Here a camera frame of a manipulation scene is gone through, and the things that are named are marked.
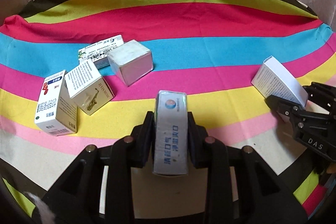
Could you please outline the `flat white box green print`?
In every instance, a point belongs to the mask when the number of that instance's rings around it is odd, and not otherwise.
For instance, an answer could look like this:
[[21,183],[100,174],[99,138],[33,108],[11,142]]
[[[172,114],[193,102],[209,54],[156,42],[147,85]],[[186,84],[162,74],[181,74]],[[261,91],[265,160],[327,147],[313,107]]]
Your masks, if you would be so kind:
[[107,67],[109,65],[107,53],[123,44],[122,35],[117,35],[79,49],[77,53],[79,64],[91,59],[97,69]]

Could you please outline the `white box saxophone picture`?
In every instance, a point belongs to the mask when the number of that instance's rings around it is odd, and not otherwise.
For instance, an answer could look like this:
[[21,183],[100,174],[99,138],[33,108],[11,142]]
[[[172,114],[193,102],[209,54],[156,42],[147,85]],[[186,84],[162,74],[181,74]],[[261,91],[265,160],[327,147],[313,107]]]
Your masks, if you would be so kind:
[[112,89],[91,59],[65,75],[71,100],[87,115],[92,115],[114,98]]

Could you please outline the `plain white cube box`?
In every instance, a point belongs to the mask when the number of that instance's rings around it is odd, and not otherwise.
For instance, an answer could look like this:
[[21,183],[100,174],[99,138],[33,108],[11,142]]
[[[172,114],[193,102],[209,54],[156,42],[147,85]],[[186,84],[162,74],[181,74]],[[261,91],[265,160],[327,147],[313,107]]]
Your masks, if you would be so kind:
[[154,69],[151,50],[131,40],[107,53],[112,72],[130,86]]

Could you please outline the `white box red blue logo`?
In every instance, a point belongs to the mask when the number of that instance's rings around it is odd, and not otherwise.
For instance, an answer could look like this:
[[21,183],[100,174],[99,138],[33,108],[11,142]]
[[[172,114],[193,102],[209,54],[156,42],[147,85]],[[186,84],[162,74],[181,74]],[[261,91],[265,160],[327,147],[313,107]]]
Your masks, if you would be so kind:
[[77,106],[68,94],[67,71],[55,73],[43,81],[35,112],[35,124],[52,136],[77,133]]

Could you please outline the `white box blue Chinese text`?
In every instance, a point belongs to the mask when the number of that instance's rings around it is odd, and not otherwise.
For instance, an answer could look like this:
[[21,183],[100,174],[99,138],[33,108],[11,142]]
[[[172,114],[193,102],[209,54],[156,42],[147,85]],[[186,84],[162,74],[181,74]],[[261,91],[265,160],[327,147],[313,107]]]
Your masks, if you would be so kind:
[[159,91],[155,101],[154,124],[153,173],[161,176],[187,175],[187,95]]

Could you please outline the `white box black fine print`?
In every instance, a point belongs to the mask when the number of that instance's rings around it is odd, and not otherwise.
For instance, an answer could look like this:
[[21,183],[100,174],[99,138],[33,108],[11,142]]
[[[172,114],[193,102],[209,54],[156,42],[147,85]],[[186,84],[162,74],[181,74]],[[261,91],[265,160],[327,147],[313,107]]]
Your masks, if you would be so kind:
[[306,107],[308,93],[286,67],[273,56],[263,61],[251,84],[264,98],[274,95],[299,103],[303,108]]

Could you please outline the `multicolour striped cloth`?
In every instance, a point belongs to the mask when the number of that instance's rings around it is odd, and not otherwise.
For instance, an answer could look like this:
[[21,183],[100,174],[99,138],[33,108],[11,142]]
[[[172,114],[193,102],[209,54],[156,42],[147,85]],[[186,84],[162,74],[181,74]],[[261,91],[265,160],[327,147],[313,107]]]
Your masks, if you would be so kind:
[[[130,87],[101,74],[114,100],[92,116],[79,113],[77,134],[51,137],[34,124],[43,80],[78,64],[87,44],[121,34],[153,54],[154,69]],[[196,121],[230,145],[254,145],[289,182],[306,212],[323,200],[303,147],[276,136],[276,119],[251,80],[269,56],[298,81],[335,84],[335,32],[315,16],[278,0],[69,0],[1,25],[1,157],[6,185],[31,214],[25,192],[43,194],[86,145],[108,145],[140,123],[160,90],[184,92]]]

